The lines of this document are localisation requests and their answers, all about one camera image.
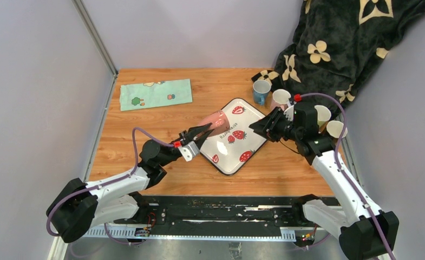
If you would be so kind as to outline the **dusty pink faceted mug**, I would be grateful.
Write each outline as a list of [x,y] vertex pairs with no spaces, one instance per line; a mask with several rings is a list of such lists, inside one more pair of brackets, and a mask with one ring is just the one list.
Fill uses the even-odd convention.
[[221,135],[230,129],[230,122],[227,115],[222,111],[218,110],[202,119],[197,126],[203,126],[211,123],[208,131],[212,129],[209,137]]

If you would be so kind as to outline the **light pink faceted mug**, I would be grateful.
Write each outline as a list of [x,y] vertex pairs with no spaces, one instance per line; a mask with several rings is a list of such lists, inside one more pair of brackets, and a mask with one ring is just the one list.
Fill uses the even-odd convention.
[[290,106],[291,94],[285,89],[277,89],[272,93],[270,111],[279,107],[283,111]]

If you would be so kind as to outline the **blue dotted mug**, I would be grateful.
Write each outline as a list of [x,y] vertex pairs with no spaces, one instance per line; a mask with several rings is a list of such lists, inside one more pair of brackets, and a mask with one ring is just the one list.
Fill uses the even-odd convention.
[[257,80],[253,83],[253,100],[255,103],[264,106],[266,98],[271,90],[271,85],[266,80]]

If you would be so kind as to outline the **yellow-green faceted mug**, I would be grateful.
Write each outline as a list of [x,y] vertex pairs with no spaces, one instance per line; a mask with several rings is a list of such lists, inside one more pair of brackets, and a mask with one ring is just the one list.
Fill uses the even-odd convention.
[[317,124],[321,128],[326,122],[331,119],[330,110],[323,105],[315,105],[314,108],[317,111]]

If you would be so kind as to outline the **black glossy mug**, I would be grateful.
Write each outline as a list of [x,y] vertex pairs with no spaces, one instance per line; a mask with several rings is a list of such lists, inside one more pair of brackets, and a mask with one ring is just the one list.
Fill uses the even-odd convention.
[[340,139],[346,137],[348,129],[345,127],[345,124],[341,121],[329,121],[326,125],[327,133],[334,139]]

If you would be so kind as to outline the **grey-blue small mug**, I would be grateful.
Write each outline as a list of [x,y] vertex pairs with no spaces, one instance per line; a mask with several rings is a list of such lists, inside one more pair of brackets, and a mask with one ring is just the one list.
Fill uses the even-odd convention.
[[294,118],[294,105],[288,107],[285,111],[284,111],[284,115],[285,117],[289,120],[289,121],[293,121]]

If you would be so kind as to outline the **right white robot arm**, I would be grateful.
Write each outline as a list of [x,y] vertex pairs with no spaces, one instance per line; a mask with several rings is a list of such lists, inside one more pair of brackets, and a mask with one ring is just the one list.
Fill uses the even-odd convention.
[[292,219],[299,226],[312,222],[338,239],[347,259],[370,259],[390,255],[395,245],[399,219],[385,212],[360,187],[343,162],[333,137],[319,132],[315,106],[299,102],[249,125],[254,133],[271,142],[292,140],[302,155],[327,182],[342,207],[338,212],[319,197],[308,194],[293,204]]

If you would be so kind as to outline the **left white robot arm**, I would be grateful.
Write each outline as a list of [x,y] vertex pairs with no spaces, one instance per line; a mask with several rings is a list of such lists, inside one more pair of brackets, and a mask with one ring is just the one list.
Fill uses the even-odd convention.
[[133,128],[135,165],[98,181],[68,181],[46,211],[47,233],[71,243],[90,228],[114,220],[144,223],[149,210],[137,200],[139,192],[161,182],[167,174],[164,166],[179,158],[191,161],[196,157],[212,132],[212,124],[206,123],[182,131],[177,139],[166,143],[140,127]]

